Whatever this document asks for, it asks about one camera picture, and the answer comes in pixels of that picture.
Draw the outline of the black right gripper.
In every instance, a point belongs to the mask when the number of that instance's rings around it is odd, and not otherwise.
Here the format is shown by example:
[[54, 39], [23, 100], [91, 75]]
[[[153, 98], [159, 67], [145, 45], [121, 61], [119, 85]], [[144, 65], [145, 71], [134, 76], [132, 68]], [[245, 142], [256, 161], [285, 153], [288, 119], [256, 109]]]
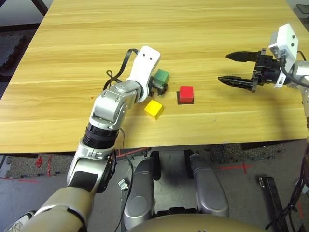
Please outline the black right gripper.
[[226, 55], [226, 58], [237, 62], [254, 62], [251, 80], [236, 76], [222, 76], [218, 80], [226, 85], [256, 92], [257, 86], [276, 83], [280, 74], [280, 64], [272, 55], [266, 55], [266, 49], [258, 52], [237, 51]]

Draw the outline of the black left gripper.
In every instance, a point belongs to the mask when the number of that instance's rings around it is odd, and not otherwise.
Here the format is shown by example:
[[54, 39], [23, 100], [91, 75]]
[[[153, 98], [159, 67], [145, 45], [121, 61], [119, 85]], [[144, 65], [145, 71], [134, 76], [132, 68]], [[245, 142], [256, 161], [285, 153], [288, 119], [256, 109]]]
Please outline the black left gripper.
[[155, 82], [154, 77], [151, 76], [148, 83], [148, 88], [149, 88], [148, 96], [153, 96], [154, 94], [153, 89], [157, 89], [158, 96], [161, 96], [167, 91], [168, 85], [167, 83], [164, 82]]

